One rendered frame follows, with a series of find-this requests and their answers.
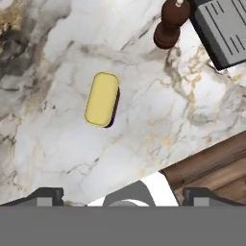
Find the yellow oval food can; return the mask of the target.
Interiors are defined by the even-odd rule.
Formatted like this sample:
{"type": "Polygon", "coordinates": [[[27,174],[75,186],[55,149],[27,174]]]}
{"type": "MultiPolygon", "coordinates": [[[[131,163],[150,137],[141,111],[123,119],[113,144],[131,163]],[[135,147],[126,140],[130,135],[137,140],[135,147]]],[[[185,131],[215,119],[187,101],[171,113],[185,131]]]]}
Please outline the yellow oval food can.
{"type": "Polygon", "coordinates": [[[118,78],[106,72],[95,75],[89,92],[85,119],[89,124],[107,127],[111,117],[119,89],[118,78]]]}

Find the grey slotted appliance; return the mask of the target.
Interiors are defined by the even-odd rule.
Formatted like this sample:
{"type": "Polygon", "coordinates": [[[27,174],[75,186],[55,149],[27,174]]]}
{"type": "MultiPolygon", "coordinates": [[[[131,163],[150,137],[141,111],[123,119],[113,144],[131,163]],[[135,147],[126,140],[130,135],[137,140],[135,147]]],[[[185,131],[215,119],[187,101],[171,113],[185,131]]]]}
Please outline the grey slotted appliance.
{"type": "Polygon", "coordinates": [[[189,0],[190,21],[217,70],[246,62],[246,0],[189,0]]]}

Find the white and grey round object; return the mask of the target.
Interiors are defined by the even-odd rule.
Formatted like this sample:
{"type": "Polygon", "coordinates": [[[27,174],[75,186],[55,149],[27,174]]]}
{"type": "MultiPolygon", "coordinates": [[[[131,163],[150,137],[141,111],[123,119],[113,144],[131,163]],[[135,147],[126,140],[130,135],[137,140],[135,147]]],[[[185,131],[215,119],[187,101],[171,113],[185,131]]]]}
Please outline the white and grey round object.
{"type": "Polygon", "coordinates": [[[153,173],[88,204],[89,207],[177,207],[165,176],[153,173]]]}

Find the dark brown wooden pepper mill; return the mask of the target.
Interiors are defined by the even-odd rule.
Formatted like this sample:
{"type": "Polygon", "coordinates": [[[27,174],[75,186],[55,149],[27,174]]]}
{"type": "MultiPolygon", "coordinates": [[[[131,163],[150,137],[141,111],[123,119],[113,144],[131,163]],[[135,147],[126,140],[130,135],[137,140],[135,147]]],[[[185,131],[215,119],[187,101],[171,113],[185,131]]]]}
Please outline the dark brown wooden pepper mill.
{"type": "Polygon", "coordinates": [[[166,0],[161,7],[160,23],[154,32],[154,43],[159,49],[170,49],[177,43],[181,27],[189,19],[187,0],[166,0]]]}

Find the brown wooden cabinet front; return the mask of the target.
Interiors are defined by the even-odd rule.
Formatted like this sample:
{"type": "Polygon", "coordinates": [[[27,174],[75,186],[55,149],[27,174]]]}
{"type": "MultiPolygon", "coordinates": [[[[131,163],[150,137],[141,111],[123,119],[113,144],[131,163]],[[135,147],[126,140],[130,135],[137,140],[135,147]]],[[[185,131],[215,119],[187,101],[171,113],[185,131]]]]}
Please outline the brown wooden cabinet front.
{"type": "Polygon", "coordinates": [[[246,131],[160,171],[178,203],[186,187],[206,187],[215,195],[246,205],[246,131]]]}

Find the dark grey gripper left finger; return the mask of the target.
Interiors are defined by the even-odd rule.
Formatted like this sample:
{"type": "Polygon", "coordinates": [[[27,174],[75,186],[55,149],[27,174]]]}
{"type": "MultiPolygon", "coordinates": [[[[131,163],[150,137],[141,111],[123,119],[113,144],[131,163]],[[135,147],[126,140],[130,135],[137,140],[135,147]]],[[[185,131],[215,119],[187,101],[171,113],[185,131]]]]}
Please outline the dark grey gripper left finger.
{"type": "Polygon", "coordinates": [[[1,207],[62,207],[62,187],[40,187],[27,197],[1,204],[1,207]]]}

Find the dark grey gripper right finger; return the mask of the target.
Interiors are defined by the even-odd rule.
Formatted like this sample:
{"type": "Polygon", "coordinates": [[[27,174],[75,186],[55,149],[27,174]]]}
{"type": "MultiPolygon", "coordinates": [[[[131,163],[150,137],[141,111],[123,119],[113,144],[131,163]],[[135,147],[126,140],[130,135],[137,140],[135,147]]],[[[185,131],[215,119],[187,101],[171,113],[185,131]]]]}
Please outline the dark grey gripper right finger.
{"type": "Polygon", "coordinates": [[[190,207],[218,207],[241,206],[241,203],[219,197],[206,187],[186,187],[183,189],[184,206],[190,207]]]}

